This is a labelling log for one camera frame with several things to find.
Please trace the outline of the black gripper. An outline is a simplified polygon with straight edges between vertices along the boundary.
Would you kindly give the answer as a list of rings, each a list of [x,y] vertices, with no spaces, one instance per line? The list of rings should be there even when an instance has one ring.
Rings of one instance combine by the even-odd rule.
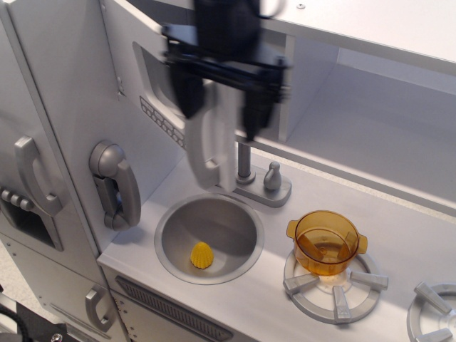
[[[284,97],[289,62],[262,39],[259,1],[194,1],[192,25],[166,24],[166,64],[177,105],[190,119],[204,105],[204,81],[244,94],[242,121],[248,141],[269,127],[273,103]]]

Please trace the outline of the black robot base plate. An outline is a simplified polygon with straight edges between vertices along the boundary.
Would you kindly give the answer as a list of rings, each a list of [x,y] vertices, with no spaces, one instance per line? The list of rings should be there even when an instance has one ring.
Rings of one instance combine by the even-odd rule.
[[[4,294],[1,287],[1,310],[14,312],[25,324],[29,338],[33,341],[75,341],[68,335],[66,325],[51,323],[49,320],[28,309],[19,302]],[[1,313],[1,341],[12,341],[13,336],[19,335],[21,329],[15,320]]]

